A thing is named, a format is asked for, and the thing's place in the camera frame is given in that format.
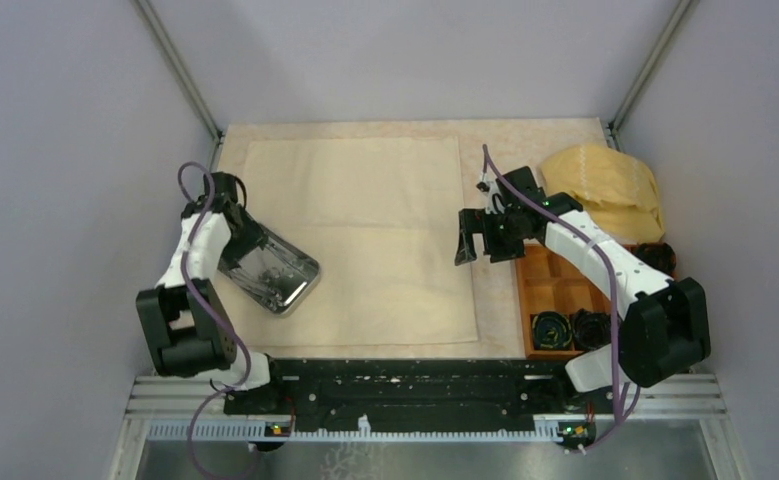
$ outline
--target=wooden organizer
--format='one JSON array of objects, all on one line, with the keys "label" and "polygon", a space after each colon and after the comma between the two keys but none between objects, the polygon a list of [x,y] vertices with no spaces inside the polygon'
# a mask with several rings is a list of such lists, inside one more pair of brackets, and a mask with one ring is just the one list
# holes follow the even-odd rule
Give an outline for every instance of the wooden organizer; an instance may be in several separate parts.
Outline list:
[{"label": "wooden organizer", "polygon": [[536,350],[530,322],[533,316],[549,310],[567,317],[580,309],[610,313],[610,301],[601,290],[568,260],[541,245],[525,245],[525,256],[516,260],[516,277],[527,358],[568,359],[583,353],[575,350],[574,343],[569,350]]}]

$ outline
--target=white wall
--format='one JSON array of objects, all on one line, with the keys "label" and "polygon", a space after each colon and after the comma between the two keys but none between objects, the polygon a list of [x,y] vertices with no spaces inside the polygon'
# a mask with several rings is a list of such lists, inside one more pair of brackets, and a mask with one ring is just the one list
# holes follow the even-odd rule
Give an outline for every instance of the white wall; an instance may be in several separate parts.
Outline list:
[{"label": "white wall", "polygon": [[0,479],[105,474],[209,149],[129,1],[0,1]]},{"label": "white wall", "polygon": [[703,283],[713,357],[758,478],[779,478],[779,1],[701,2],[624,132]]},{"label": "white wall", "polygon": [[155,0],[216,120],[610,118],[676,0]]}]

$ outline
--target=yellow towel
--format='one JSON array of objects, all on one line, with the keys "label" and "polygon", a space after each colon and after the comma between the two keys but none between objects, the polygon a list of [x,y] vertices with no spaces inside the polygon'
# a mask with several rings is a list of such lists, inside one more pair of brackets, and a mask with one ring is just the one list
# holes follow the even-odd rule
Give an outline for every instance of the yellow towel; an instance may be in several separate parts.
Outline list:
[{"label": "yellow towel", "polygon": [[665,233],[657,182],[641,161],[587,144],[556,153],[539,168],[548,195],[573,196],[618,241],[657,242]]}]

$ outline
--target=beige table surface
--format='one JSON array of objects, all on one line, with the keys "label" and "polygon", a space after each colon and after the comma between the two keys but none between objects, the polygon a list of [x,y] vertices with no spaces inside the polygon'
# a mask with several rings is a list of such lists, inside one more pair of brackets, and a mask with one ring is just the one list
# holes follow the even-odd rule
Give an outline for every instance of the beige table surface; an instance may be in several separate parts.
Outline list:
[{"label": "beige table surface", "polygon": [[[356,122],[231,125],[225,136],[218,170],[243,174],[248,145],[257,140],[369,137],[456,137],[460,147],[463,197],[467,208],[481,208],[485,197],[475,188],[487,143],[502,172],[529,165],[580,143],[605,144],[597,118],[543,120],[446,120],[427,122]],[[250,347],[274,357],[325,358],[516,358],[524,357],[519,300],[513,262],[490,264],[476,241],[472,264],[478,341],[435,345],[344,347]]]}]

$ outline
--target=black mounting plate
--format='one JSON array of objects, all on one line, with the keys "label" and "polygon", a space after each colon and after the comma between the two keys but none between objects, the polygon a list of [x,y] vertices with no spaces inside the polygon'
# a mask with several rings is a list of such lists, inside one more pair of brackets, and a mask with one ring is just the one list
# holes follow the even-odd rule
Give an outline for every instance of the black mounting plate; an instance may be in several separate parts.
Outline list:
[{"label": "black mounting plate", "polygon": [[227,415],[290,414],[296,429],[375,432],[494,432],[534,429],[533,416],[610,413],[609,389],[565,390],[565,363],[531,360],[274,359],[272,381],[233,392]]}]

